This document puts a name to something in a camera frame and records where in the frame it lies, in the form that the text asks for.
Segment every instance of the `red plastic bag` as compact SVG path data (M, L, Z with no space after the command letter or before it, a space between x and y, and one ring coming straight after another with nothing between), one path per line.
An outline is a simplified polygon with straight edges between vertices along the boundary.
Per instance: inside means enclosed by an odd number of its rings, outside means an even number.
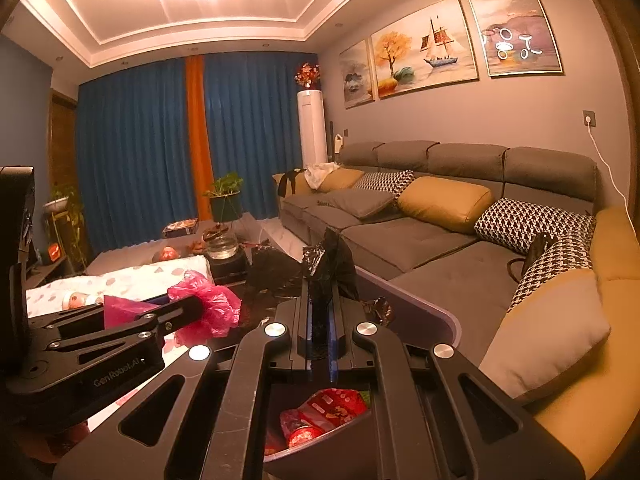
M238 326L240 299L226 286L214 285L195 270L187 270L184 279L166 293L172 301L196 296L204 307L200 320L176 331L178 344L190 347L204 344L212 337L226 337L230 328Z
M287 445L294 447L349 422L367 411L357 390L319 390L295 410L280 413L280 427Z

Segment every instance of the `wall outlet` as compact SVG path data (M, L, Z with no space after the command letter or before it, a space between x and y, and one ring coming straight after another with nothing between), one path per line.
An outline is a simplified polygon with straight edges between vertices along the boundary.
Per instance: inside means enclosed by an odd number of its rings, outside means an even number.
M591 118L591 126L595 126L596 125L596 112L591 112L590 110L583 110L582 111L582 119L584 120L584 125L586 126L587 124L587 117Z

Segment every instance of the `orange curtain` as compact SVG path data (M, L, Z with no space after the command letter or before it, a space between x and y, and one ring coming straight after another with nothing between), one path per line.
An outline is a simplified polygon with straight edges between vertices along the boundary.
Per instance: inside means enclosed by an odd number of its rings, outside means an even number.
M213 182L207 118L204 111L204 57L191 56L186 59L186 78L193 190L198 205L198 218L209 220L209 199L202 195Z

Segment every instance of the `houndstooth pillow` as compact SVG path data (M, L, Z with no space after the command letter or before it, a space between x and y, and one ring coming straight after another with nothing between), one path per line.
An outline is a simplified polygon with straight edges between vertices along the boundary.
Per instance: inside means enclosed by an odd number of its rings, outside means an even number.
M589 250L595 225L593 216L501 198L478 219L476 234L482 240L527 254L536 234L545 232L560 237L573 230L582 235Z
M569 269L591 268L589 249L581 233L571 231L559 237L522 277L509 310L552 277Z
M414 172L412 170L398 171L392 173L383 171L381 173L365 173L353 187L358 189L377 189L379 191L388 191L398 198L400 194L414 180Z

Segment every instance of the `white power cable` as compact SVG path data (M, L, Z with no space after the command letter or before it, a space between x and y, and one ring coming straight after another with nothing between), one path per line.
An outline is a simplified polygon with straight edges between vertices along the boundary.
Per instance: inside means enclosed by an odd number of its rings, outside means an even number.
M615 190L618 192L618 194L622 197L622 203L625 205L625 211L626 211L626 217L629 220L629 224L631 225L631 228L633 229L634 233L636 232L636 229L634 228L634 223L631 221L631 216L629 215L629 209L626 206L626 196L624 195L624 193L622 193L619 189L618 186L616 186L616 181L613 180L613 173L611 173L611 166L609 164L607 164L607 161L604 160L604 158L602 157L602 154L600 153L600 150L598 149L598 145L596 143L596 139L593 138L593 134L591 133L591 118L589 116L587 116L585 118L585 120L587 121L587 131L589 132L589 136L591 137L591 142L593 142L593 147L596 149L596 153L598 154L598 156L600 157L600 160L602 161L602 163L607 167L607 169L609 170L609 177L611 178L611 183L613 184L613 187L615 188Z

